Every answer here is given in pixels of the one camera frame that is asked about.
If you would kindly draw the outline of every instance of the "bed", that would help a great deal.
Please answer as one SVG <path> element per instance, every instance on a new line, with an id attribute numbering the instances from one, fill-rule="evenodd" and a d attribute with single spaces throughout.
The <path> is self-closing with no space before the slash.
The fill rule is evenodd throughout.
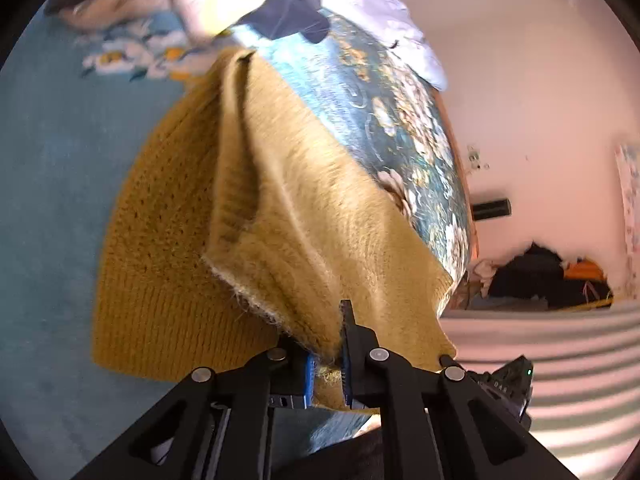
<path id="1" fill-rule="evenodd" d="M 317 45 L 265 41 L 241 26 L 191 47 L 171 14 L 87 36 L 39 12 L 24 31 L 0 72 L 0 416 L 39 478 L 69 478 L 171 386 L 91 362 L 98 256 L 146 135 L 230 42 L 276 67 L 400 197 L 454 286 L 461 279 L 474 236 L 439 95 L 368 34 L 328 16 L 332 32 Z"/>

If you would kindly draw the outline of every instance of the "floral bedspread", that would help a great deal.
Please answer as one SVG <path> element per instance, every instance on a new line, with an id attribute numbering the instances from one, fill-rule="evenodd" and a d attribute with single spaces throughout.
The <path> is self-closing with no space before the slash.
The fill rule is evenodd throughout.
<path id="1" fill-rule="evenodd" d="M 82 75 L 119 73 L 132 84 L 140 78 L 188 84 L 224 46 L 255 48 L 388 192 L 450 273 L 453 290 L 468 264 L 470 234 L 465 193 L 433 89 L 369 34 L 327 15 L 332 31 L 319 44 L 299 34 L 270 41 L 242 25 L 212 45 L 193 46 L 175 17 L 160 14 L 80 38 L 87 54 Z"/>

